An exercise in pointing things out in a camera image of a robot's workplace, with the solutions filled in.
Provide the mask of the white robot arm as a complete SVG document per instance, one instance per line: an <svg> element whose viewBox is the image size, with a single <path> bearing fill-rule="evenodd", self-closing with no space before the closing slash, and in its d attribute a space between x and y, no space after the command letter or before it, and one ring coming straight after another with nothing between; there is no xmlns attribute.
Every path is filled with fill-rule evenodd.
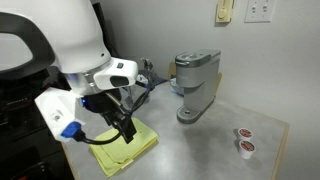
<svg viewBox="0 0 320 180"><path fill-rule="evenodd" d="M1 79L16 80L50 66L71 87L49 88L35 103L54 138L102 145L81 129L82 106L100 114L126 142L136 129L121 104L121 87L136 83L137 63L111 56L90 0L0 0Z"/></svg>

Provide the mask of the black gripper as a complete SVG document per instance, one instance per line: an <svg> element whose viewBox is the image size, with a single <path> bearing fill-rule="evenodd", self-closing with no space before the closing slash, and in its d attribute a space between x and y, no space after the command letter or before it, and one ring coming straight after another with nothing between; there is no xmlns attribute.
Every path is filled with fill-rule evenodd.
<svg viewBox="0 0 320 180"><path fill-rule="evenodd" d="M111 94L117 100L122 96L119 91L102 91L98 94L86 95L81 98L83 106L93 112L100 114L109 126L117 129L125 142L129 144L137 133L130 116L124 116L118 106L107 96Z"/></svg>

